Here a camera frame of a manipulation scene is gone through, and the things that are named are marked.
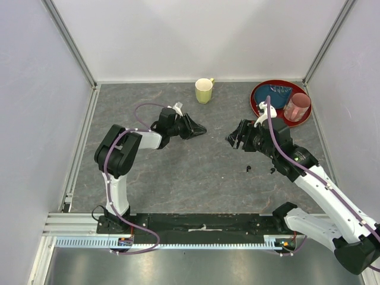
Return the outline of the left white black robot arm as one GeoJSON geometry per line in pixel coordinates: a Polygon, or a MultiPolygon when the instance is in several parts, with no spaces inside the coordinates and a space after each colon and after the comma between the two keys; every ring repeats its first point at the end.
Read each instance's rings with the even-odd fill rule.
{"type": "Polygon", "coordinates": [[[94,155],[104,179],[107,199],[103,215],[97,220],[97,233],[132,232],[126,185],[138,150],[160,150],[172,137],[189,140],[206,132],[206,127],[179,107],[164,107],[158,120],[147,129],[112,125],[94,155]]]}

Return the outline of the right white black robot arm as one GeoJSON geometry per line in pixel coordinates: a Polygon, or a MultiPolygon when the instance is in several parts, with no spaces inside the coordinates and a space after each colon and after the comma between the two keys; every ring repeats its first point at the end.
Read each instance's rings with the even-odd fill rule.
{"type": "Polygon", "coordinates": [[[352,274],[367,268],[379,271],[373,264],[379,259],[379,223],[339,190],[307,149],[294,144],[282,119],[242,119],[226,141],[234,149],[267,156],[276,171],[304,190],[331,219],[323,221],[287,202],[273,212],[271,224],[277,233],[291,230],[306,235],[331,250],[352,274]]]}

